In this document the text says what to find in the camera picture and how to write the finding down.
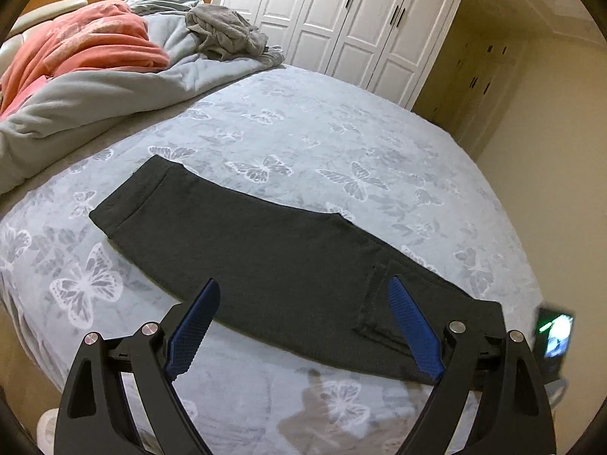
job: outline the blue gripper pad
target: blue gripper pad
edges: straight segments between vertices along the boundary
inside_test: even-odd
[[[441,343],[398,277],[388,283],[388,302],[418,368],[436,381],[445,370]]]
[[[219,284],[210,279],[169,339],[165,372],[172,381],[192,364],[219,308],[220,296]]]

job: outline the silver bolt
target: silver bolt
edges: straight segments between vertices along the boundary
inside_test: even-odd
[[[449,330],[451,330],[454,334],[463,334],[465,332],[465,325],[462,322],[451,322],[449,324]]]
[[[513,330],[512,332],[510,332],[510,338],[514,342],[522,342],[523,340],[525,340],[525,336],[518,330]]]
[[[156,323],[146,323],[143,327],[142,327],[142,333],[145,336],[152,336],[154,335],[156,332],[158,332],[158,325]]]
[[[95,342],[97,342],[97,339],[99,339],[99,336],[94,332],[91,332],[90,334],[87,334],[86,337],[84,337],[84,343],[87,346],[92,346]]]

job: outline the lit screen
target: lit screen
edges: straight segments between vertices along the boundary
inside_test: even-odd
[[[556,357],[567,352],[572,323],[573,318],[568,315],[560,315],[550,322],[545,357]]]

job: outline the wardrobe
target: wardrobe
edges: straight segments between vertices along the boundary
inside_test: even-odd
[[[280,45],[286,63],[411,109],[460,0],[212,0]]]

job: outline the orange blanket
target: orange blanket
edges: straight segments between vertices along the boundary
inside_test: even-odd
[[[87,5],[55,19],[25,41],[2,76],[0,115],[16,110],[45,78],[77,70],[160,71],[169,65],[148,39],[147,22],[125,2]]]

